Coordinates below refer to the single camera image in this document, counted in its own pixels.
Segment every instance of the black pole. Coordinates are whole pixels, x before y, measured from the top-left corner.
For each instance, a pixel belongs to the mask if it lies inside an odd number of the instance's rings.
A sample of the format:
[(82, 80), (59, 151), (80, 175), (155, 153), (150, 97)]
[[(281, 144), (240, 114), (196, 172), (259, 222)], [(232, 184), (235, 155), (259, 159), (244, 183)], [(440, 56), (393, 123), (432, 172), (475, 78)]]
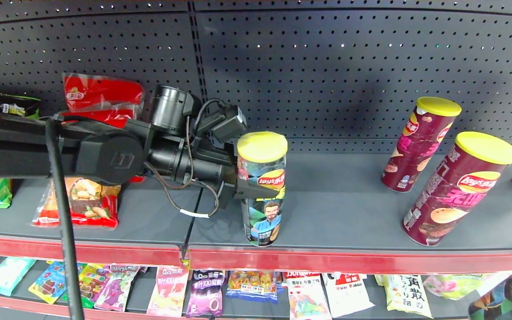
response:
[(84, 320), (82, 302), (80, 300), (79, 275), (76, 265), (75, 236), (72, 229), (71, 208), (68, 204), (67, 187), (64, 184), (63, 164), (59, 151), (57, 132), (60, 122), (48, 119), (45, 124), (45, 135), (48, 157), (51, 161), (51, 173), (55, 185), (56, 203), (59, 209), (60, 239), (63, 247), (64, 271), (67, 280), (68, 311), (71, 320)]

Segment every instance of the robotic arm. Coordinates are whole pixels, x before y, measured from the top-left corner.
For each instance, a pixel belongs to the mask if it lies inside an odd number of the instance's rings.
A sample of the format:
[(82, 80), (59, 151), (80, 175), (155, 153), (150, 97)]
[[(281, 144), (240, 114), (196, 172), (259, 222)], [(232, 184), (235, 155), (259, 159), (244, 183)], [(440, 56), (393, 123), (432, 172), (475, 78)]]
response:
[[(217, 103), (219, 109), (204, 117), (209, 103)], [(248, 128), (239, 107), (217, 99), (201, 105), (191, 93), (158, 85), (151, 110), (150, 122), (128, 120), (123, 129), (64, 116), (65, 121), (75, 121), (59, 127), (64, 175), (83, 176), (103, 185), (122, 184), (142, 176), (148, 161), (167, 180), (180, 184), (191, 180), (216, 190), (220, 208), (231, 198), (276, 196), (275, 190), (236, 181), (236, 157), (226, 141)], [(192, 133), (187, 132), (193, 117), (195, 126)], [(215, 147), (208, 133), (224, 147)], [(0, 114), (0, 177), (49, 178), (48, 157), (44, 121)]]

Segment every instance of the lay's chip can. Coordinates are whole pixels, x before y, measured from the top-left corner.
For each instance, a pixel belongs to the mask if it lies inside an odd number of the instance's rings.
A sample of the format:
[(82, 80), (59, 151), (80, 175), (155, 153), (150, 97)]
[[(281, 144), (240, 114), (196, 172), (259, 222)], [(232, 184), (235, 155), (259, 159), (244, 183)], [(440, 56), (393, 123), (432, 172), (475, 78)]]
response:
[(495, 186), (512, 164), (512, 146), (480, 132), (462, 132), (426, 183), (402, 228), (422, 245), (437, 245)]
[(453, 101), (438, 97), (418, 98), (384, 167), (382, 183), (393, 191), (410, 191), (460, 112), (461, 107)]
[(238, 179), (278, 190), (271, 199), (242, 199), (246, 238), (256, 247), (271, 245), (280, 233), (287, 149), (286, 137), (274, 132), (248, 133), (236, 144)]

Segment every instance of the maroon chip can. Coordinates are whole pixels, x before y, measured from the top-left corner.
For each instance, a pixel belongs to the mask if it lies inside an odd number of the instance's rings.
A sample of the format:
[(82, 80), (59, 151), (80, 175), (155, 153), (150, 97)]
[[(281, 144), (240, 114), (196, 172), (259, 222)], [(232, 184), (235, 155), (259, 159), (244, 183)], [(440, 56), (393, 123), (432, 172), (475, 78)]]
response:
[(479, 132), (462, 132), (404, 216), (402, 228), (422, 245), (437, 245), (512, 164), (512, 146)]
[(410, 191), (460, 112), (461, 107), (453, 101), (438, 97), (418, 98), (384, 167), (382, 183), (390, 190)]

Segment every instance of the red shelf edge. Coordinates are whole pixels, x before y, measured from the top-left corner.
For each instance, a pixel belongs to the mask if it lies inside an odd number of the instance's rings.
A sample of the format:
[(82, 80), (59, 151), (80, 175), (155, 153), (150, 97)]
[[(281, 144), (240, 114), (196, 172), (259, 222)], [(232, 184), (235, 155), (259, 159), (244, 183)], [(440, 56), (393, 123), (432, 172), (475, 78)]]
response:
[[(62, 260), (59, 240), (32, 240), (0, 237), (0, 256), (22, 256), (39, 260)], [(85, 263), (132, 263), (139, 265), (178, 265), (181, 253), (177, 246), (142, 247), (76, 243), (77, 260)]]
[(394, 275), (512, 271), (512, 252), (416, 254), (189, 248), (195, 269), (256, 269)]
[[(34, 302), (28, 300), (21, 300), (15, 298), (8, 298), (6, 296), (0, 296), (0, 307), (12, 308), (14, 310), (49, 314), (51, 316), (68, 316), (68, 307), (59, 306), (56, 304), (45, 304), (41, 302)], [(84, 317), (87, 320), (175, 320), (175, 319), (186, 319), (186, 318), (169, 318), (164, 316), (151, 316), (143, 313), (133, 312), (115, 312), (107, 310), (96, 310), (96, 309), (84, 309)]]

